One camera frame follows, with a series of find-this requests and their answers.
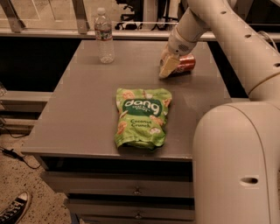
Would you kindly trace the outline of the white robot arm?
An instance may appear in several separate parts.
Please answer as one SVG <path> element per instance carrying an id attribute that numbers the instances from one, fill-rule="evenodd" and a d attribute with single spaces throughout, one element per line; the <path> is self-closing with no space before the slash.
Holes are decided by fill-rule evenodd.
<path id="1" fill-rule="evenodd" d="M 211 31 L 247 101 L 209 110 L 192 144 L 196 224 L 279 224 L 280 55 L 232 9 L 228 0 L 184 0 L 187 9 L 162 53 L 167 77 Z"/>

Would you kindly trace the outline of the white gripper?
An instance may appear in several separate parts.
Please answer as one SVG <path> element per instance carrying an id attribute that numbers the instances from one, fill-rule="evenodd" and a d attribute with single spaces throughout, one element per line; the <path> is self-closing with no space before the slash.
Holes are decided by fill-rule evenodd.
<path id="1" fill-rule="evenodd" d="M 177 27 L 174 27 L 168 38 L 168 47 L 166 46 L 161 53 L 160 72 L 159 77 L 164 79 L 168 77 L 179 65 L 179 58 L 168 56 L 170 53 L 178 54 L 180 56 L 189 54 L 197 45 L 196 42 L 190 42 L 181 37 Z"/>

